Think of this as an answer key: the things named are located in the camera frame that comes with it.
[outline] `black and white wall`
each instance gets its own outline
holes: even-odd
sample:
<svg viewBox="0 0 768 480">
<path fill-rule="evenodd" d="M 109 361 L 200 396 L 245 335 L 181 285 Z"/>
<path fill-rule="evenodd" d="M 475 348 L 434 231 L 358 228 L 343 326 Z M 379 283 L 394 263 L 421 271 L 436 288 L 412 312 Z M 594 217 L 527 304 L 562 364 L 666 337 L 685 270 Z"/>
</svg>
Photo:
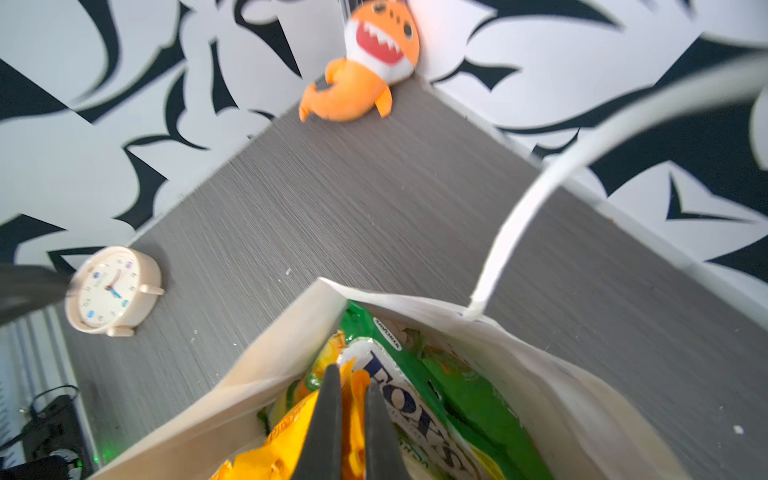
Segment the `black and white wall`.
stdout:
<svg viewBox="0 0 768 480">
<path fill-rule="evenodd" d="M 343 55 L 337 0 L 0 2 L 0 262 L 125 244 Z"/>
<path fill-rule="evenodd" d="M 417 72 L 545 161 L 664 85 L 768 51 L 766 0 L 409 4 L 422 45 Z M 647 131 L 575 180 L 768 318 L 766 169 L 768 89 Z"/>
</svg>

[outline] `black tongs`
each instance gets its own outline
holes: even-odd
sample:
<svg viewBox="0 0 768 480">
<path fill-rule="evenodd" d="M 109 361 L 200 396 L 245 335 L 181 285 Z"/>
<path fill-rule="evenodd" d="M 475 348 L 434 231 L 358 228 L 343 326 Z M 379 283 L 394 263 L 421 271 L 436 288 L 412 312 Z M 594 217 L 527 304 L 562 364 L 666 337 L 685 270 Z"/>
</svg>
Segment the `black tongs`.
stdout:
<svg viewBox="0 0 768 480">
<path fill-rule="evenodd" d="M 304 447 L 291 480 L 339 480 L 342 443 L 341 375 L 326 368 Z M 372 380 L 365 403 L 366 480 L 408 480 L 395 427 L 379 385 Z"/>
</svg>

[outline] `clock leg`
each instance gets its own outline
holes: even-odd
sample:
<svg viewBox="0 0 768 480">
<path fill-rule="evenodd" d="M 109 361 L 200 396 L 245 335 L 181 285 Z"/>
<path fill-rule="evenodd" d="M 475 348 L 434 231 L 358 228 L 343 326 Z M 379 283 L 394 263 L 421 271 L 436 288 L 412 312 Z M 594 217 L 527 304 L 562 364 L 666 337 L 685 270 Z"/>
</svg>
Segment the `clock leg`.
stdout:
<svg viewBox="0 0 768 480">
<path fill-rule="evenodd" d="M 139 287 L 139 291 L 149 293 L 150 295 L 162 295 L 165 293 L 165 290 L 161 289 L 159 286 L 147 285 L 146 283 Z"/>
<path fill-rule="evenodd" d="M 113 326 L 107 330 L 107 336 L 133 336 L 134 329 L 129 326 Z"/>
</svg>

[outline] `alarm clock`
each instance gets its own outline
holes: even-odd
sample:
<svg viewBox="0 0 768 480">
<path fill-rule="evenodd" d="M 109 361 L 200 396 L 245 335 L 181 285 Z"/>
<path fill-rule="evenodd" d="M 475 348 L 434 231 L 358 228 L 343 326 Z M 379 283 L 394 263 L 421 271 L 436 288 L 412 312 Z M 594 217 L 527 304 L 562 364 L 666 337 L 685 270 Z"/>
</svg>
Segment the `alarm clock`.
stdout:
<svg viewBox="0 0 768 480">
<path fill-rule="evenodd" d="M 133 336 L 165 293 L 160 267 L 148 255 L 127 247 L 94 253 L 74 274 L 65 300 L 67 320 L 86 333 Z"/>
</svg>

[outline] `stuffed toy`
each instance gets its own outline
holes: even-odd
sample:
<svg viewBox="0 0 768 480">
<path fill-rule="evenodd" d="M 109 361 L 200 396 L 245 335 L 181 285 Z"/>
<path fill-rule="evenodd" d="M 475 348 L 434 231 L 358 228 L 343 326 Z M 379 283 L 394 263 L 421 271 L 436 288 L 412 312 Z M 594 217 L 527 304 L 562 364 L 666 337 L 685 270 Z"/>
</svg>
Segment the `stuffed toy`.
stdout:
<svg viewBox="0 0 768 480">
<path fill-rule="evenodd" d="M 344 29 L 346 58 L 331 61 L 326 81 L 312 83 L 299 104 L 299 117 L 310 113 L 333 121 L 362 117 L 373 105 L 382 117 L 392 111 L 389 86 L 413 73 L 419 60 L 419 35 L 406 4 L 372 0 L 361 4 Z"/>
</svg>

